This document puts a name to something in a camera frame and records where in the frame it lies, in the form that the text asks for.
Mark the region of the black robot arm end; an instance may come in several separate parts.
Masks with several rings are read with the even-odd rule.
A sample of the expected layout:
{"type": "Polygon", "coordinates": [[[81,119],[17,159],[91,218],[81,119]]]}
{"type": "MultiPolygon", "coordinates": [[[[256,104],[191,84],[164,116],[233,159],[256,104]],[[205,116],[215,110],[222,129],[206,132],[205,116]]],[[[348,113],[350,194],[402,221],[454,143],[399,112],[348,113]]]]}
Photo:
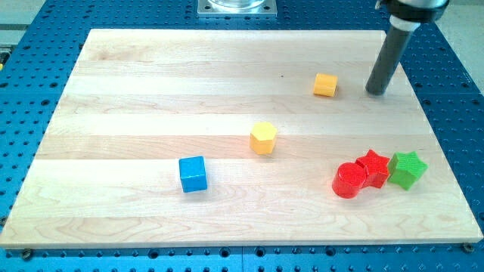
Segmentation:
{"type": "Polygon", "coordinates": [[[382,6],[401,20],[414,23],[432,23],[439,20],[450,0],[377,0],[375,9],[382,6]]]}

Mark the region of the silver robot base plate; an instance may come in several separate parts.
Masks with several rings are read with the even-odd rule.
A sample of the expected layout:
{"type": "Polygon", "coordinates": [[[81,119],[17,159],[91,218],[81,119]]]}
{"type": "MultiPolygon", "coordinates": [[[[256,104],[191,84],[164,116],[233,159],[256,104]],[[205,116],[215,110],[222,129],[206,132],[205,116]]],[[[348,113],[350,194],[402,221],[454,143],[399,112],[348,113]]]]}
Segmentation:
{"type": "Polygon", "coordinates": [[[278,9],[275,0],[198,0],[197,13],[201,17],[275,17],[278,9]]]}

